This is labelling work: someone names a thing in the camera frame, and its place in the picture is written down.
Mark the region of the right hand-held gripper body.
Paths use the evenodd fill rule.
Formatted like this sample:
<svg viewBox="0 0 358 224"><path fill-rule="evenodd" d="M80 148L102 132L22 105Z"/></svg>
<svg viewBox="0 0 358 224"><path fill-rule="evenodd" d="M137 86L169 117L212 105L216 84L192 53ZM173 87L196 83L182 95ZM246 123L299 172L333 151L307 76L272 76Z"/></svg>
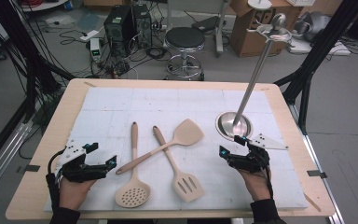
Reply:
<svg viewBox="0 0 358 224"><path fill-rule="evenodd" d="M269 166L268 149L286 150L288 148L288 146L279 143L262 133L254 139L249 139L249 142L245 147L248 147L249 149L247 155L242 156L230 153L230 159L227 160L227 163L235 169L242 169L250 173L259 172Z"/></svg>

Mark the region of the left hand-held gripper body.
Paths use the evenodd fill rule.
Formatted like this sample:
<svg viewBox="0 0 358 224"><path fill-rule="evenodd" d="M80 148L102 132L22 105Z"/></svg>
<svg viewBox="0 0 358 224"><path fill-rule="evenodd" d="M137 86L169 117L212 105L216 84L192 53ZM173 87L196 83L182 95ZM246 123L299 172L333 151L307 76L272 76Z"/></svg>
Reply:
<svg viewBox="0 0 358 224"><path fill-rule="evenodd" d="M87 153L83 146L74 143L66 146L56 165L56 175L59 179L65 177L71 182L82 183L106 178L108 171L105 169L105 164L85 163Z"/></svg>

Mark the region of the beige perforated skimmer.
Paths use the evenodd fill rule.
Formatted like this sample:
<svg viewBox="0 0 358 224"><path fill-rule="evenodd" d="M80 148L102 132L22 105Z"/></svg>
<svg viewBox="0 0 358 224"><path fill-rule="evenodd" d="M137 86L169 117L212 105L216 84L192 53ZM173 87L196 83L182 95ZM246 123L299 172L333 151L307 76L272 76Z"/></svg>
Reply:
<svg viewBox="0 0 358 224"><path fill-rule="evenodd" d="M138 125L134 121L131 125L132 159L137 158ZM116 203L124 208L135 208L145 204L150 196L150 187L138 178L137 168L132 169L130 181L122 186L115 195Z"/></svg>

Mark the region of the beige solid spatula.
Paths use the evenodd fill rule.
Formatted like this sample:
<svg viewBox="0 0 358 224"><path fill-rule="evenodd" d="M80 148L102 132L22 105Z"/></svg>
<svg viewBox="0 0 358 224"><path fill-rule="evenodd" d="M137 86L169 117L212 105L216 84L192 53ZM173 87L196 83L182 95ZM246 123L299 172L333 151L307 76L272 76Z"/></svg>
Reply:
<svg viewBox="0 0 358 224"><path fill-rule="evenodd" d="M173 132L173 139L168 143L163 144L162 146L145 153L141 157L133 159L132 161L124 164L121 166L117 171L117 175L122 175L129 170L135 168L138 164L142 163L143 161L147 160L151 156L155 155L156 153L160 152L161 150L171 147L174 145L180 146L192 146L198 143L204 137L204 133L202 129L199 127L191 119L185 119L182 123L180 123Z"/></svg>

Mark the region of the beige slotted spatula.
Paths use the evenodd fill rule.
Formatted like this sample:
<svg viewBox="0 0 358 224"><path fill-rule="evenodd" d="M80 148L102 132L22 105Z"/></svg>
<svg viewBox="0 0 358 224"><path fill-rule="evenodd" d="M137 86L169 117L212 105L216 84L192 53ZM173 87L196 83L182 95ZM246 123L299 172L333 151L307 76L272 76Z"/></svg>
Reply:
<svg viewBox="0 0 358 224"><path fill-rule="evenodd" d="M189 203L204 195L204 189L199 180L189 173L182 172L176 165L174 158L166 147L163 149L173 169L172 187L179 197Z"/></svg>

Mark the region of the metal utensil stand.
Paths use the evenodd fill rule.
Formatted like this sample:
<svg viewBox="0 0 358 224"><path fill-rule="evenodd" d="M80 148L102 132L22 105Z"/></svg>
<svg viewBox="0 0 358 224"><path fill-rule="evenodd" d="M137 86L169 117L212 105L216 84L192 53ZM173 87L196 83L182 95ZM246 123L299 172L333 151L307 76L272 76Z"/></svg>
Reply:
<svg viewBox="0 0 358 224"><path fill-rule="evenodd" d="M270 24L262 24L251 33L257 33L265 38L265 46L255 66L255 70L242 97L240 106L236 112L226 111L219 114L215 120L216 130L227 140L239 137L248 137L253 130L252 122L243 114L247 106L255 84L269 56L270 49L275 42L287 43L292 39L292 33L286 29L287 19L283 13L276 14Z"/></svg>

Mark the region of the person's right hand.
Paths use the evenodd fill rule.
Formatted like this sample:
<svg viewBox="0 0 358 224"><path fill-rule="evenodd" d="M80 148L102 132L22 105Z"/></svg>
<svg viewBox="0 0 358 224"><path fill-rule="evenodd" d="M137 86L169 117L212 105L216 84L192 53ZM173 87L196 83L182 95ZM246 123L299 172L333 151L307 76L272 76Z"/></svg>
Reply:
<svg viewBox="0 0 358 224"><path fill-rule="evenodd" d="M271 193L268 187L267 175L265 171L250 173L239 169L238 172L243 178L245 186L255 202L271 199Z"/></svg>

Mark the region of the person's left hand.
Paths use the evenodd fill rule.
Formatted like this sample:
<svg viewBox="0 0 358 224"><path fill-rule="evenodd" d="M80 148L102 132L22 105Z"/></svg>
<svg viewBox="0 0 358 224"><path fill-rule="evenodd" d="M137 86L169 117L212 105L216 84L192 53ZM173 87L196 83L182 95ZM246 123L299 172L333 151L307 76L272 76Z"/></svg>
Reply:
<svg viewBox="0 0 358 224"><path fill-rule="evenodd" d="M71 210L78 210L86 200L88 192L94 184L95 180L78 183L71 182L63 177L60 183L59 206Z"/></svg>

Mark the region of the black tape piece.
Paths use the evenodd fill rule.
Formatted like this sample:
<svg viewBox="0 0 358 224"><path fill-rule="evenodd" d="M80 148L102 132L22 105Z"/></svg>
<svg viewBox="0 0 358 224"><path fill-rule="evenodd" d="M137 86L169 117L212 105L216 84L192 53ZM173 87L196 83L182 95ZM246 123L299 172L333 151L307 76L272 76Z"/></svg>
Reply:
<svg viewBox="0 0 358 224"><path fill-rule="evenodd" d="M320 172L319 170L308 170L307 174L309 176L319 176L321 179L327 178L327 175L325 172Z"/></svg>
<svg viewBox="0 0 358 224"><path fill-rule="evenodd" d="M34 172L37 173L40 169L39 165L31 165L31 164L27 164L25 166L19 166L16 173L19 174L25 174L26 172Z"/></svg>

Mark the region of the white foam mat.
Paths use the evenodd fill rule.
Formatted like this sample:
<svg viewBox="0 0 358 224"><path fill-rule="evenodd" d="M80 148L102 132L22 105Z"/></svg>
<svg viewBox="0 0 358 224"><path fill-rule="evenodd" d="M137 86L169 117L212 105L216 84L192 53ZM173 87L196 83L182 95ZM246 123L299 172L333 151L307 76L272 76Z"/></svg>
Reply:
<svg viewBox="0 0 358 224"><path fill-rule="evenodd" d="M164 152L159 152L137 166L138 176L150 188L150 198L133 210L185 211L248 209L252 197L238 172L219 157L219 146L233 154L246 155L248 148L222 137L215 128L217 116L236 111L243 91L90 88L68 137L69 144L80 147L98 143L87 155L86 164L103 164L117 155L117 168L131 161L131 124L138 124L138 157L159 147L152 128L158 126L166 142L185 119L197 123L204 137L189 146L172 146L170 152L183 172L194 175L204 195L185 202L172 188L173 170ZM262 133L279 142L282 149L266 148L270 157L274 199L279 209L305 209L308 203L289 158L267 95L254 91L244 115L253 124L250 138ZM130 211L115 202L116 191L131 178L131 172L116 175L117 168L91 188L83 211Z"/></svg>

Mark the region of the white device with green display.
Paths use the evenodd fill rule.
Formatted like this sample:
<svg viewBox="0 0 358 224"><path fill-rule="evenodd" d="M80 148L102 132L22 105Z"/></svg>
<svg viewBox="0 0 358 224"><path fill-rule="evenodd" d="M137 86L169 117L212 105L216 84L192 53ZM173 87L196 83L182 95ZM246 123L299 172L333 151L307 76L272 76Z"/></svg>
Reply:
<svg viewBox="0 0 358 224"><path fill-rule="evenodd" d="M101 60L101 49L100 49L100 40L98 38L92 38L90 40L89 50L92 60L94 62L99 62Z"/></svg>

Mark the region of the brown cardboard box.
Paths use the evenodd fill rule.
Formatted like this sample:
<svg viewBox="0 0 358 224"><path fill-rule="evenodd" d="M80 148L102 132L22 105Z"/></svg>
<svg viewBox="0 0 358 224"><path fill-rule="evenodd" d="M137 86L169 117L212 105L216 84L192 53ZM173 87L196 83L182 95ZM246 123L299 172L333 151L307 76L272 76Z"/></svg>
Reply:
<svg viewBox="0 0 358 224"><path fill-rule="evenodd" d="M294 7L286 0L269 0L272 6L267 10L258 10L248 5L248 0L231 0L230 7L236 13L230 46L240 58L259 56L266 44L266 38L257 32L259 24L271 24L278 13L286 16L285 28L292 31L303 7Z"/></svg>

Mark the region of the white flat box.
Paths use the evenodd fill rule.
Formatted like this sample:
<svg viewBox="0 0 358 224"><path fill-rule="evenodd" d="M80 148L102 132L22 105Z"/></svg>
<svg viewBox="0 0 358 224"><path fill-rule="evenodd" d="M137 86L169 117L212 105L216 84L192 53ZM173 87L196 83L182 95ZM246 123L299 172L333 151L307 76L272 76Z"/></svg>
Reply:
<svg viewBox="0 0 358 224"><path fill-rule="evenodd" d="M291 53L307 54L311 51L312 46L308 41L293 39L287 49ZM348 56L350 54L351 52L349 49L340 41L338 41L329 51L329 55Z"/></svg>

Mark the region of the white power strip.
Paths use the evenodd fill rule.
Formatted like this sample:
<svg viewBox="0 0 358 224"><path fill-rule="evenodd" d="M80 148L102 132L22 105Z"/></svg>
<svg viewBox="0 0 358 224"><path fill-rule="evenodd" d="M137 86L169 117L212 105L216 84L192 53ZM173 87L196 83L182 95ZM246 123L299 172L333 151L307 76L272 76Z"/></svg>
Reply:
<svg viewBox="0 0 358 224"><path fill-rule="evenodd" d="M99 33L99 31L92 30L92 31L86 33L85 35L82 35L82 36L79 37L79 38L80 38L80 40L82 40L82 41L87 41L87 40L93 38L94 36L96 36L98 33Z"/></svg>

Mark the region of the black round stool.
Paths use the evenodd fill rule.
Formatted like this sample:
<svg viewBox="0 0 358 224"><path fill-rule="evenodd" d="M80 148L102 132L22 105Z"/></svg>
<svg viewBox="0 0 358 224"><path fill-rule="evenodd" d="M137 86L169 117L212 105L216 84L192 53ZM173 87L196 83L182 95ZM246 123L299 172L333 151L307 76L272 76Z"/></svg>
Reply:
<svg viewBox="0 0 358 224"><path fill-rule="evenodd" d="M200 30L174 27L166 33L164 43L167 47L179 51L166 62L166 69L171 75L187 79L198 76L200 81L205 79L200 61L191 55L205 45L205 37Z"/></svg>

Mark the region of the large black computer tower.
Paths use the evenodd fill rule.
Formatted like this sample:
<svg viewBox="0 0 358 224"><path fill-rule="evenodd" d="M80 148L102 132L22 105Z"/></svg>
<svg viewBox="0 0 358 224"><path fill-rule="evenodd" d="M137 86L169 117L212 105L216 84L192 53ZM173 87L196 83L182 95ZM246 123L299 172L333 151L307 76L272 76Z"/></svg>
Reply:
<svg viewBox="0 0 358 224"><path fill-rule="evenodd" d="M134 36L131 7L112 7L103 25L111 52L115 56L127 57L130 54L129 41Z"/></svg>

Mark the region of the black flat case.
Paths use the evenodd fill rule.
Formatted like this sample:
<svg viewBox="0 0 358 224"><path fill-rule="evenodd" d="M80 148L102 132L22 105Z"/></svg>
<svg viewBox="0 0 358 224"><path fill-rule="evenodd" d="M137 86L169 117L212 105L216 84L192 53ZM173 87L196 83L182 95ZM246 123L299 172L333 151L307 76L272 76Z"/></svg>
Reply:
<svg viewBox="0 0 358 224"><path fill-rule="evenodd" d="M212 16L208 19L194 22L191 27L200 30L202 33L213 32L217 29L219 22L218 16Z"/></svg>

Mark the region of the black tripod stand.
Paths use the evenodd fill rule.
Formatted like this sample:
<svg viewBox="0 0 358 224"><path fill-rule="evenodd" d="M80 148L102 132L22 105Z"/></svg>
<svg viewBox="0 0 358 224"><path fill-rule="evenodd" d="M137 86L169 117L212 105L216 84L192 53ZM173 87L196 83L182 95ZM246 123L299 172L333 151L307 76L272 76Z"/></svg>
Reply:
<svg viewBox="0 0 358 224"><path fill-rule="evenodd" d="M307 133L306 122L312 78L324 58L357 16L358 0L342 0L303 63L292 74L274 82L279 87L287 84L282 96L288 105L294 105L297 96L301 95L297 125L303 134Z"/></svg>

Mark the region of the narrow black computer tower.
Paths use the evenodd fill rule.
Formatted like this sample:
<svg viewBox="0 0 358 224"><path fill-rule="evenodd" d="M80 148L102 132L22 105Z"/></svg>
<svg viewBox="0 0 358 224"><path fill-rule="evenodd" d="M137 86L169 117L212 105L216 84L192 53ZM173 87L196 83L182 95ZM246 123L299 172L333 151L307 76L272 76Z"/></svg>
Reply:
<svg viewBox="0 0 358 224"><path fill-rule="evenodd" d="M133 5L132 15L138 46L142 49L150 48L152 46L151 16L147 5Z"/></svg>

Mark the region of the grey bag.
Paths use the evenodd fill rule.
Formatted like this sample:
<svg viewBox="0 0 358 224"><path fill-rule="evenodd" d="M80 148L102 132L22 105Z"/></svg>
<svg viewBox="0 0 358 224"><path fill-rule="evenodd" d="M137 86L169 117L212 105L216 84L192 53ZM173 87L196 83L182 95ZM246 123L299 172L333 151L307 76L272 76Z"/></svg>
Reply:
<svg viewBox="0 0 358 224"><path fill-rule="evenodd" d="M294 33L312 42L330 22L331 18L320 11L306 12L300 16L294 26Z"/></svg>

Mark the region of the white round disc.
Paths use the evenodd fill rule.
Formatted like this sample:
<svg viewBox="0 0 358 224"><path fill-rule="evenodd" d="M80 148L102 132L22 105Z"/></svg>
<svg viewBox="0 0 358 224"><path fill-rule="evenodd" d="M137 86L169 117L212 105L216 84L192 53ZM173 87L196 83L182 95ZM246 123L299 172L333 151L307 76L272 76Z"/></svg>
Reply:
<svg viewBox="0 0 358 224"><path fill-rule="evenodd" d="M272 6L269 0L248 0L248 6L258 10L267 10Z"/></svg>

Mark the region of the white keyboard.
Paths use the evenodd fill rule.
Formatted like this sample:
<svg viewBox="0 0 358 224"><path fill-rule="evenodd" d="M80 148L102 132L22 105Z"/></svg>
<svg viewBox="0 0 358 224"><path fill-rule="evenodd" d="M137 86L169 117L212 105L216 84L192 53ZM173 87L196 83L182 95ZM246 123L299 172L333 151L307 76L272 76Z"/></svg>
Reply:
<svg viewBox="0 0 358 224"><path fill-rule="evenodd" d="M293 7L311 7L316 0L286 0Z"/></svg>

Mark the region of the aluminium rail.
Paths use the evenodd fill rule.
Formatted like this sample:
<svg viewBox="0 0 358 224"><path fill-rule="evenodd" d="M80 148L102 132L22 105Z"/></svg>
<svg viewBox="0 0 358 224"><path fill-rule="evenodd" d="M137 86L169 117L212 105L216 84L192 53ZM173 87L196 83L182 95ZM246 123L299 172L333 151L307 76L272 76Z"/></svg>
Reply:
<svg viewBox="0 0 358 224"><path fill-rule="evenodd" d="M299 128L299 132L300 132L300 134L301 134L301 136L303 138L303 142L304 142L304 144L305 144L305 146L307 148L307 151L310 154L310 157L311 157L313 163L316 165L316 170L319 170L320 172L324 172L324 169L323 169L322 165L320 164L320 162L318 160L318 157L316 155L316 152L315 152L315 150L313 148L313 145L312 145L312 143L310 141L310 137L306 133L303 133L300 128ZM324 187L325 187L325 189L326 189L326 191L327 191L327 193L329 195L330 201L334 205L334 209L335 209L335 213L328 218L329 223L330 224L345 224L345 221L344 221L344 219L343 219L343 217L341 215L341 212L340 212L339 207L337 205L337 202L336 202L336 199L334 197L334 194L333 194L333 192L332 192L332 190L331 190L331 188L330 188L330 186L328 184L328 177L322 179L322 181L324 182Z"/></svg>
<svg viewBox="0 0 358 224"><path fill-rule="evenodd" d="M20 123L13 131L10 132L10 135L0 147L0 177L13 160L26 137L30 134L33 126L34 123L30 120L27 123Z"/></svg>

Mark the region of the grey metal frame leg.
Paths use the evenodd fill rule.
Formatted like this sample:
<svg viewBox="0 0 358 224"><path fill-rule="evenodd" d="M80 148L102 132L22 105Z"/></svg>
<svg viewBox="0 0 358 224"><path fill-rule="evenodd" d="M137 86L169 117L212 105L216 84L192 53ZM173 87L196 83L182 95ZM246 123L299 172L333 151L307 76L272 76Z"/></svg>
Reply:
<svg viewBox="0 0 358 224"><path fill-rule="evenodd" d="M214 39L215 39L215 57L218 58L224 52L223 46L223 23L225 21L225 16L227 8L229 5L229 0L222 0L220 12L218 13L219 22L217 28L215 29Z"/></svg>

